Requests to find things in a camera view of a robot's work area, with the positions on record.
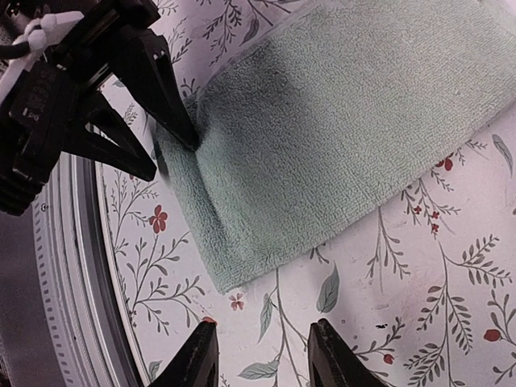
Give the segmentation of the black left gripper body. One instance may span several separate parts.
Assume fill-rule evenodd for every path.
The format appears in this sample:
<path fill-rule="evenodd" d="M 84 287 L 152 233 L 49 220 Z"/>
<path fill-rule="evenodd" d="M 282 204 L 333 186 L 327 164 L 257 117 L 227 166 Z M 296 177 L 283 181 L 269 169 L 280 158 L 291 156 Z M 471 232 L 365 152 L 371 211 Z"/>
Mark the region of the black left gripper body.
<path fill-rule="evenodd" d="M 112 73 L 112 36 L 151 29 L 151 1 L 4 1 L 1 210 L 20 216 L 48 183 L 79 98 Z"/>

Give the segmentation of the green panda towel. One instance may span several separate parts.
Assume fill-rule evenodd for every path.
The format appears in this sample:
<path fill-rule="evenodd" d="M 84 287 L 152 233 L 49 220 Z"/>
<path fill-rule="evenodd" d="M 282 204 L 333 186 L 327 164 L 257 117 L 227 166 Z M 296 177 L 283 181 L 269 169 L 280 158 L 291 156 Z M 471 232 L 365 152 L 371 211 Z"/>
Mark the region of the green panda towel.
<path fill-rule="evenodd" d="M 510 1 L 321 1 L 186 100 L 156 142 L 226 293 L 336 237 L 515 102 Z"/>

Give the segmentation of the front aluminium rail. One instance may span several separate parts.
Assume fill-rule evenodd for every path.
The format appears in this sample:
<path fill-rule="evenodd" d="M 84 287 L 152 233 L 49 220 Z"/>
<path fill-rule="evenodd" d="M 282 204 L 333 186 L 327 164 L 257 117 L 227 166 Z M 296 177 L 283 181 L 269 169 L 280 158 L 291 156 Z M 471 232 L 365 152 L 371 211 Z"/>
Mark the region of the front aluminium rail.
<path fill-rule="evenodd" d="M 141 386 L 92 162 L 64 155 L 19 217 L 1 217 L 1 370 L 13 386 Z"/>

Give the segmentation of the floral table mat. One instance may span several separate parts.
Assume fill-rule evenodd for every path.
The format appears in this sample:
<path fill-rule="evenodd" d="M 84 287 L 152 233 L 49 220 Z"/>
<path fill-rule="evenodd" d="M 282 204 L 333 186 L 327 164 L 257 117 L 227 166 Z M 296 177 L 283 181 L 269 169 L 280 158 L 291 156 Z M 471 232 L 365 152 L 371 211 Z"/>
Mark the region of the floral table mat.
<path fill-rule="evenodd" d="M 321 1 L 160 1 L 185 101 L 242 51 Z M 97 170 L 106 250 L 132 354 L 156 379 L 202 320 L 222 386 L 306 386 L 310 324 L 328 319 L 389 386 L 515 383 L 515 102 L 341 234 L 220 293 L 156 142 L 121 82 L 108 98 L 159 165 Z"/>

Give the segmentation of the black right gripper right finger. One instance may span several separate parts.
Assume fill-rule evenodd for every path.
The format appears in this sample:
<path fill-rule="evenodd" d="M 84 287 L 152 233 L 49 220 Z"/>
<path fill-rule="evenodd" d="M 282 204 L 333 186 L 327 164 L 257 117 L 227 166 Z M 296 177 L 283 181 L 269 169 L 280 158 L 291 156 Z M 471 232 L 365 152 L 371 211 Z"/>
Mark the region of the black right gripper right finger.
<path fill-rule="evenodd" d="M 384 387 L 325 319 L 310 324 L 308 367 L 312 387 Z"/>

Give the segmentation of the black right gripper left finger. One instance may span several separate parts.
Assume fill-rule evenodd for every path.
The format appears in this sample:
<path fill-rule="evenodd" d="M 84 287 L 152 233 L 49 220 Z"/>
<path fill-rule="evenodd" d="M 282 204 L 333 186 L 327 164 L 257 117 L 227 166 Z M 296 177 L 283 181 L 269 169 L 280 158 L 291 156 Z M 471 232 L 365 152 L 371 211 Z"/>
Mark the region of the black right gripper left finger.
<path fill-rule="evenodd" d="M 150 387 L 218 386 L 216 323 L 201 321 Z"/>

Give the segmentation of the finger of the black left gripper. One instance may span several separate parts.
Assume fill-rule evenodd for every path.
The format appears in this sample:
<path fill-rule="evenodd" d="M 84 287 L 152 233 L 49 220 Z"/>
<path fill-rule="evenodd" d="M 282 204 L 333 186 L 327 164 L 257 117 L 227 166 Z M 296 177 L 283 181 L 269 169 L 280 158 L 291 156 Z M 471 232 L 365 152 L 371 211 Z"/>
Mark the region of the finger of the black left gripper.
<path fill-rule="evenodd" d="M 200 140 L 178 90 L 169 46 L 149 29 L 124 27 L 112 36 L 112 73 L 131 96 L 185 148 Z"/>
<path fill-rule="evenodd" d="M 143 181 L 152 181 L 156 175 L 151 157 L 98 91 L 79 98 L 63 151 L 107 164 Z"/>

